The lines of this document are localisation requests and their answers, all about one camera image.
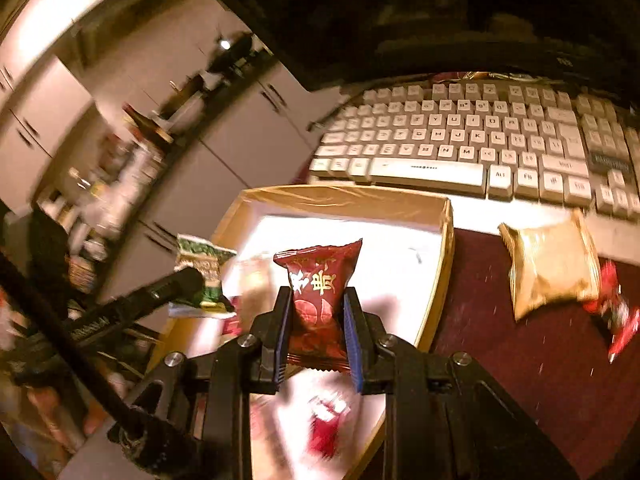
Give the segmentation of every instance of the green snack package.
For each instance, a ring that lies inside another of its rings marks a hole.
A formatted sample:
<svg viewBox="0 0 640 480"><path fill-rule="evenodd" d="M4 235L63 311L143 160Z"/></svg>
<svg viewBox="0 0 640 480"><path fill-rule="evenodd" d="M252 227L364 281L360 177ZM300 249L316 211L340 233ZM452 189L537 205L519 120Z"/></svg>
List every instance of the green snack package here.
<svg viewBox="0 0 640 480"><path fill-rule="evenodd" d="M172 302L169 305L169 316L220 318L233 316L233 308L222 295L220 269L238 253L191 235L178 234L177 242L178 256L174 270L185 267L198 269L204 277L204 289L202 295L196 298L180 298Z"/></svg>

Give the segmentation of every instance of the maroon carpet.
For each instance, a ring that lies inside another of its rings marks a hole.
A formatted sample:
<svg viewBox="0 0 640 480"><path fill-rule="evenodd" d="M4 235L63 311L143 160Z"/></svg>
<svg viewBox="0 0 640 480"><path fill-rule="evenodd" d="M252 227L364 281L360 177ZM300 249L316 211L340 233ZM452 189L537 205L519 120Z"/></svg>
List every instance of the maroon carpet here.
<svg viewBox="0 0 640 480"><path fill-rule="evenodd" d="M501 238L456 229L433 351L478 359L585 479L613 458L640 414L640 335L610 365L608 342L577 303L541 307L516 324L510 264ZM640 269L618 264L618 276L623 294L640 304ZM381 470L382 450L362 477Z"/></svg>

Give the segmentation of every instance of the black monitor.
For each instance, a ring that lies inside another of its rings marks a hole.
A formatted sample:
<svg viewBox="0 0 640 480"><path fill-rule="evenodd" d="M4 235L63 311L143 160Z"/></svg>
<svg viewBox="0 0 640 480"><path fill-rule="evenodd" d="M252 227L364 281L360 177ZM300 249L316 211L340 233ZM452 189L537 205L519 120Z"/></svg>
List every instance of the black monitor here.
<svg viewBox="0 0 640 480"><path fill-rule="evenodd" d="M638 94L637 0L222 0L309 90L448 71Z"/></svg>

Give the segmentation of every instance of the red snack package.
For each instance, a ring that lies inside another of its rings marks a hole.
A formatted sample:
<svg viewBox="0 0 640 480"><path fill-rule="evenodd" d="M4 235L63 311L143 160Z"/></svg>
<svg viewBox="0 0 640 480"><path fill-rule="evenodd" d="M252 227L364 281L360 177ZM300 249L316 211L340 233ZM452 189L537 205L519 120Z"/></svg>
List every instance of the red snack package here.
<svg viewBox="0 0 640 480"><path fill-rule="evenodd" d="M349 371L338 320L344 287L353 274L361 247L362 240L358 240L345 246L315 246L273 256L275 263L287 269L297 313L289 339L289 363Z"/></svg>
<svg viewBox="0 0 640 480"><path fill-rule="evenodd" d="M600 269L600 297L582 306L590 314L600 316L611 332L609 362L612 363L640 326L640 308L629 307L622 296L616 266L612 261L607 261Z"/></svg>

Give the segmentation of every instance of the black rod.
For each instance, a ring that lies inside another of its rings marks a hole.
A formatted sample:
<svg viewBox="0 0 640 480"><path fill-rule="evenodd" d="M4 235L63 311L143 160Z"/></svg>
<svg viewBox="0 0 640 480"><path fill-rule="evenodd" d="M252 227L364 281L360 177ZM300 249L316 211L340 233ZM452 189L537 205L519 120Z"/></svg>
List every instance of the black rod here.
<svg viewBox="0 0 640 480"><path fill-rule="evenodd" d="M73 373L82 381L82 384L100 402L105 411L121 425L127 436L132 440L141 437L143 427L136 413L117 396L107 380L79 351L76 343L66 332L47 301L29 284L1 251L0 285L9 296L17 301L21 309L37 325Z"/></svg>

